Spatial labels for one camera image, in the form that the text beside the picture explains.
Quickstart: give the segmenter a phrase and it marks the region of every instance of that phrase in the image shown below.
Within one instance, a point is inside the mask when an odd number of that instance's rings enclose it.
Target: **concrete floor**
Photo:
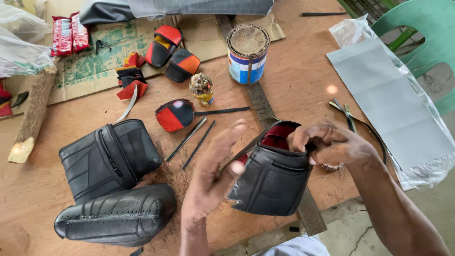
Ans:
[[[439,64],[426,75],[417,79],[433,102],[436,102],[455,85],[452,70],[445,63]],[[455,111],[442,116],[445,124],[455,138]],[[420,208],[440,232],[444,241],[455,255],[455,171],[433,188],[407,191],[409,198]],[[323,211],[322,216],[328,230],[319,234],[332,256],[389,256],[391,255],[380,242],[374,231],[368,213],[360,199],[353,199],[336,209]],[[253,255],[272,246],[299,236],[289,232],[289,226],[299,226],[298,222],[254,237],[243,244],[217,252],[216,256]]]

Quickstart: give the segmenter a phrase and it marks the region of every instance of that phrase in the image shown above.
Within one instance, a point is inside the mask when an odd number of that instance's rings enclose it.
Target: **wooden table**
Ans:
[[[344,115],[327,103],[336,97],[348,103],[353,115],[366,121],[360,108],[338,77],[325,53],[339,49],[329,32],[345,16],[300,17],[302,12],[340,12],[336,0],[277,1],[273,7],[278,23],[287,38],[272,43],[267,57],[262,87],[276,116],[309,125],[322,119],[345,124]],[[196,111],[252,106],[246,90],[229,77],[228,58],[220,57],[201,65],[200,71],[214,83],[215,103],[207,108],[197,104],[188,90],[188,83],[177,84],[164,76],[149,79],[149,88],[138,99],[128,118],[142,119],[160,155],[165,157],[181,142],[193,125],[177,132],[165,132],[154,115],[163,103],[178,98],[191,99]],[[48,107],[46,118],[35,145],[25,164],[6,163],[10,146],[19,129],[22,117],[0,122],[0,248],[4,255],[129,255],[133,248],[61,240],[53,229],[57,215],[74,204],[65,172],[58,157],[61,147],[81,138],[102,125],[116,120],[128,105],[115,95],[120,89],[109,90]],[[248,131],[233,148],[239,152],[261,131],[254,111],[208,116],[217,124],[208,140],[234,120],[245,118]],[[175,190],[180,209],[192,168],[197,156],[208,145],[207,141],[186,170],[181,166],[203,136],[208,124],[202,126],[170,163],[148,174],[142,184],[166,182]],[[359,134],[380,152],[374,137],[361,125]],[[315,167],[308,186],[320,210],[337,205],[359,195],[348,170],[327,173]],[[247,238],[279,228],[295,221],[290,217],[252,215],[231,209],[222,202],[207,220],[208,240],[212,251],[235,245]],[[180,211],[169,225],[144,246],[143,255],[177,255],[180,245]]]

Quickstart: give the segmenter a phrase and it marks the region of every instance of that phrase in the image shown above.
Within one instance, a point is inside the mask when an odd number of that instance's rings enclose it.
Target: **wooden stick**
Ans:
[[[41,70],[30,87],[29,105],[24,113],[16,141],[11,149],[8,162],[25,163],[35,145],[46,112],[47,101],[54,86],[57,68],[54,66]]]

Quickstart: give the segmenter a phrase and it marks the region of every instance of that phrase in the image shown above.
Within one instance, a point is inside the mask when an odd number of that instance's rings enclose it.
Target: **cardboard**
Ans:
[[[48,0],[45,17],[47,23],[52,24],[52,16],[69,17],[71,13],[79,10],[83,1],[72,0],[62,5],[61,1]],[[285,37],[271,12],[266,17],[238,15],[233,22],[235,25],[253,23],[262,26],[269,33],[271,41]],[[218,28],[215,15],[174,15],[166,16],[161,20],[140,18],[129,22],[89,27],[90,47],[63,57],[57,63],[56,84],[52,88],[48,105],[118,87],[115,69],[123,66],[125,57],[132,51],[145,56],[153,41],[153,32],[163,24],[179,28],[184,36],[181,46],[201,61],[227,55],[228,48]],[[109,43],[112,51],[102,47],[96,55],[94,43],[96,40]],[[47,35],[40,43],[50,46],[52,35]],[[148,63],[141,67],[146,79],[164,74],[166,69],[167,65],[155,69]],[[29,90],[32,80],[33,76],[15,76],[5,80],[6,90],[13,95],[12,101],[17,94]],[[27,105],[28,100],[12,109],[13,114],[23,113]]]

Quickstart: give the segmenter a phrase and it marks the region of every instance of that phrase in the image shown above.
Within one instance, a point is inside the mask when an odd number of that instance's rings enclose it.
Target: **red snack package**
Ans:
[[[80,51],[89,47],[87,28],[79,20],[79,12],[71,14],[71,27],[73,28],[73,50]]]
[[[54,30],[52,32],[51,56],[70,55],[73,53],[71,19],[55,16],[52,16],[52,18],[54,19]]]

